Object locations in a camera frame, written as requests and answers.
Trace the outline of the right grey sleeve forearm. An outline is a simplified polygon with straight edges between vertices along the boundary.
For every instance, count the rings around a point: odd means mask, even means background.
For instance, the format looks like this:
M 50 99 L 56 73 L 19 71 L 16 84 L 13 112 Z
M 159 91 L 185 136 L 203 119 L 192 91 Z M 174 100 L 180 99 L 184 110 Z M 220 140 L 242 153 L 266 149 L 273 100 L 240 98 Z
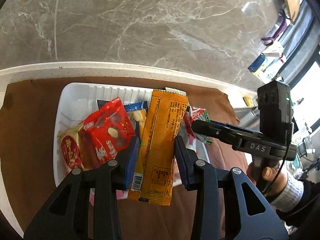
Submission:
M 296 228 L 319 222 L 319 183 L 296 180 L 288 175 L 286 186 L 276 197 L 268 198 L 287 225 Z

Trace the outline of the person's right hand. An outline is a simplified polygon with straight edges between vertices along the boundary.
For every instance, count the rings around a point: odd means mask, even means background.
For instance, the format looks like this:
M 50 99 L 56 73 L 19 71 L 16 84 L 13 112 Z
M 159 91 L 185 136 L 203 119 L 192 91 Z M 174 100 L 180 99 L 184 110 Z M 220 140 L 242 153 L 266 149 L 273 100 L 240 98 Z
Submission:
M 259 178 L 270 183 L 269 190 L 265 190 L 263 193 L 265 198 L 278 196 L 288 182 L 288 174 L 284 169 L 280 170 L 280 164 L 275 167 L 265 167 L 259 174 Z

